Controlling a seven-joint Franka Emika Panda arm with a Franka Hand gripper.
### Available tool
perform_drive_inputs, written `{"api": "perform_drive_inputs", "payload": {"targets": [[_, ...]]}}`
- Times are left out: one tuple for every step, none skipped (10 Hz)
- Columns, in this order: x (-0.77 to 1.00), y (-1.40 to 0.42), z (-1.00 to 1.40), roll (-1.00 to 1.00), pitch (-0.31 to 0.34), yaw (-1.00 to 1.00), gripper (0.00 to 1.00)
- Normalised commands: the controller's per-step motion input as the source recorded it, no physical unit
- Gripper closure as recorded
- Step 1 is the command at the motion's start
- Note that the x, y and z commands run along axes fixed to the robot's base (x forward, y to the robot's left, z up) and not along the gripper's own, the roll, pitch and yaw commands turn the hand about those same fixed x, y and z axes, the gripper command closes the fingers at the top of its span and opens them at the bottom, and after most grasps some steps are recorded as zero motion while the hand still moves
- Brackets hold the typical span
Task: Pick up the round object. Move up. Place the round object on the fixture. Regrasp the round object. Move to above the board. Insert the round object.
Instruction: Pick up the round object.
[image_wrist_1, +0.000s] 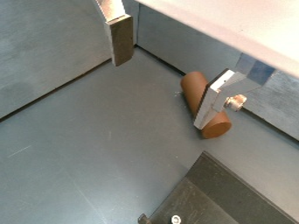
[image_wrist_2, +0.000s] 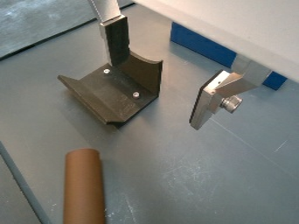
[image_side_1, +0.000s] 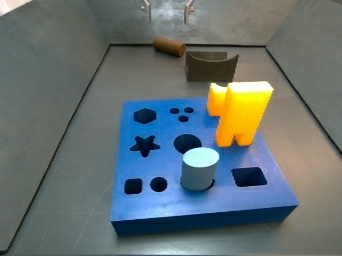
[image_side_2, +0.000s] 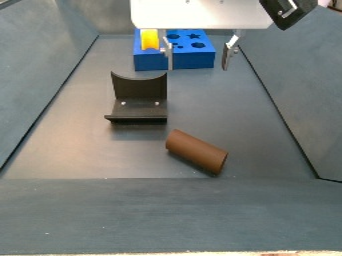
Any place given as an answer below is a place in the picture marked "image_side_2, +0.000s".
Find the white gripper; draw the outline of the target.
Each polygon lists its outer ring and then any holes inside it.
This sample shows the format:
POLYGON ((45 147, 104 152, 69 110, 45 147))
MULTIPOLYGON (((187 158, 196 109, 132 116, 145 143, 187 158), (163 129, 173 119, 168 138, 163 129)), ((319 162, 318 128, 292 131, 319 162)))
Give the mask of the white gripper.
MULTIPOLYGON (((223 44, 221 69, 237 52, 241 29, 264 29, 272 24, 259 0, 129 0, 131 20, 143 29, 236 29, 223 44)), ((173 46, 160 31, 160 51, 173 69, 173 46)))

